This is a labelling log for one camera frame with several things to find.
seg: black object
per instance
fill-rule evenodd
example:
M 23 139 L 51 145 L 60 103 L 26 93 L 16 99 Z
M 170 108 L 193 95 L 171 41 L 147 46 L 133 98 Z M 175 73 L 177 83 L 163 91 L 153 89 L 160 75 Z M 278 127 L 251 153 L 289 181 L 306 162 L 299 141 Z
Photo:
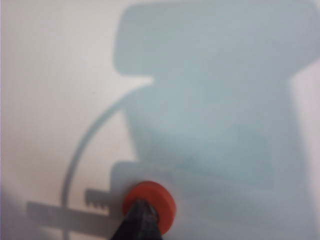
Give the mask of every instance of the black object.
M 138 199 L 111 240 L 162 240 L 157 222 L 157 211 L 147 201 Z

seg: white wall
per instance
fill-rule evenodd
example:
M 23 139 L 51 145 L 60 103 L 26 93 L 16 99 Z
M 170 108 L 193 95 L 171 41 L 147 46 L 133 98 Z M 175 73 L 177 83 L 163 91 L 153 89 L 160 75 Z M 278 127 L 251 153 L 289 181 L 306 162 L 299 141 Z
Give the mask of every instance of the white wall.
M 315 3 L 1 4 L 3 239 L 110 238 L 142 180 L 167 240 L 319 239 Z

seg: white surface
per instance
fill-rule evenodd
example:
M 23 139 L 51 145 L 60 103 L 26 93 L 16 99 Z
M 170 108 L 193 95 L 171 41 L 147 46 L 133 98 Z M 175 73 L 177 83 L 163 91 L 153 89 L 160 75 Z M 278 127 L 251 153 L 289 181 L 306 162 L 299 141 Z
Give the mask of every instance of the white surface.
M 312 1 L 1 4 L 3 239 L 109 238 L 146 179 L 167 240 L 319 239 Z

